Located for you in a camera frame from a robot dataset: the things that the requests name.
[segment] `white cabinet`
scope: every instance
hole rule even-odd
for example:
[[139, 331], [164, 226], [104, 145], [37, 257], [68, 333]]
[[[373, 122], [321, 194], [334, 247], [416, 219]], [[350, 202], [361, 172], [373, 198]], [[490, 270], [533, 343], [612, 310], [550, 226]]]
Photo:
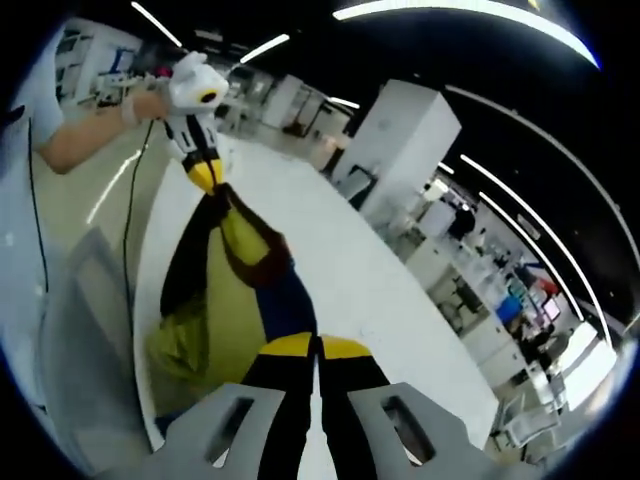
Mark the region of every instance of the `white cabinet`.
[[406, 266], [422, 289], [428, 291], [438, 283], [450, 264], [451, 259], [448, 254], [440, 253], [432, 241], [425, 240], [409, 257]]
[[491, 388], [499, 387], [527, 366], [516, 342], [511, 340], [480, 365]]
[[509, 342], [513, 342], [509, 332], [493, 314], [489, 314], [471, 331], [464, 334], [461, 340], [478, 365], [484, 363]]

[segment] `black ceiling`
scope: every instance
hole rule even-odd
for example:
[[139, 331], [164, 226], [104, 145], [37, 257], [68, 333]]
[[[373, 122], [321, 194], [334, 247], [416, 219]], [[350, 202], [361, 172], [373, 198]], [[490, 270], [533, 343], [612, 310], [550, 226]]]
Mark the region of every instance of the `black ceiling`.
[[[629, 121], [634, 55], [632, 14], [605, 2], [545, 0], [545, 15], [567, 26], [592, 50], [596, 69], [573, 50], [514, 22], [451, 10], [413, 10], [338, 22], [331, 12], [359, 2], [321, 0], [182, 0], [141, 2], [188, 49], [207, 40], [194, 29], [217, 31], [231, 43], [254, 48], [281, 33], [291, 40], [258, 57], [256, 67], [290, 73], [327, 95], [360, 103], [360, 117], [381, 85], [397, 78], [443, 90], [476, 93], [534, 122], [572, 151], [620, 206], [633, 232], [638, 155]], [[509, 2], [528, 8], [526, 0]], [[150, 41], [168, 40], [129, 2], [109, 8], [87, 4], [81, 15]], [[461, 153], [512, 186], [556, 230], [582, 265], [603, 307], [623, 322], [634, 306], [631, 285], [640, 275], [628, 241], [602, 197], [557, 149], [503, 114], [445, 92], [463, 126], [447, 162], [470, 191], [484, 190], [515, 217], [522, 213], [499, 189], [458, 160]], [[589, 297], [555, 244], [542, 246], [571, 285]]]

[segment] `lab room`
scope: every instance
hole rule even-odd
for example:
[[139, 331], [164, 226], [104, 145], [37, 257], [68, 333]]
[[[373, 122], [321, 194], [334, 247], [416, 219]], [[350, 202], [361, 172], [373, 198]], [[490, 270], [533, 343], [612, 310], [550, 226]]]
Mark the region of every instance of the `lab room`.
[[20, 47], [0, 147], [9, 435], [39, 439], [50, 471], [541, 479], [614, 461], [640, 223], [607, 15], [59, 8]]

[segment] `black cable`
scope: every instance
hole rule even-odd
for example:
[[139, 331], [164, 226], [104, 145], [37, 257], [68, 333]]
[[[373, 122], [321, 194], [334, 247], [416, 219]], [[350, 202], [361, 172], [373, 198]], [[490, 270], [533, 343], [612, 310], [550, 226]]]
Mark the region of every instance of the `black cable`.
[[133, 310], [131, 303], [131, 285], [129, 283], [129, 268], [127, 264], [127, 239], [129, 237], [129, 226], [131, 225], [131, 213], [133, 210], [133, 193], [136, 186], [136, 175], [138, 173], [138, 167], [140, 166], [140, 160], [147, 150], [147, 143], [149, 141], [149, 135], [151, 135], [151, 129], [153, 128], [153, 120], [149, 122], [149, 129], [144, 137], [142, 148], [140, 149], [140, 155], [136, 159], [136, 164], [133, 166], [133, 174], [131, 175], [131, 187], [129, 189], [129, 206], [127, 207], [127, 221], [124, 224], [124, 234], [122, 236], [122, 262], [124, 264], [124, 285], [125, 295], [127, 298], [127, 313], [129, 315], [129, 326], [133, 333]]
[[33, 181], [33, 142], [31, 140], [31, 119], [29, 119], [29, 183], [31, 185], [31, 200], [33, 201], [33, 213], [36, 217], [36, 228], [38, 230], [38, 244], [40, 245], [40, 257], [42, 258], [42, 269], [44, 270], [44, 291], [49, 292], [49, 270], [47, 269], [47, 258], [44, 254], [44, 244], [42, 242], [42, 230], [40, 229], [40, 217], [38, 215], [38, 202], [36, 201], [36, 189]]

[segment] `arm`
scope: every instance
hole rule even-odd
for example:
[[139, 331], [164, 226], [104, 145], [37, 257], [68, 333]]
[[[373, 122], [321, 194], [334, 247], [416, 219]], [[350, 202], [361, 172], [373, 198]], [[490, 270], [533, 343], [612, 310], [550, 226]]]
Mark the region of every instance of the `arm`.
[[[164, 118], [167, 114], [164, 102], [154, 92], [134, 93], [132, 102], [137, 119]], [[122, 108], [102, 108], [75, 125], [61, 125], [39, 146], [38, 153], [54, 172], [71, 171], [127, 129]]]

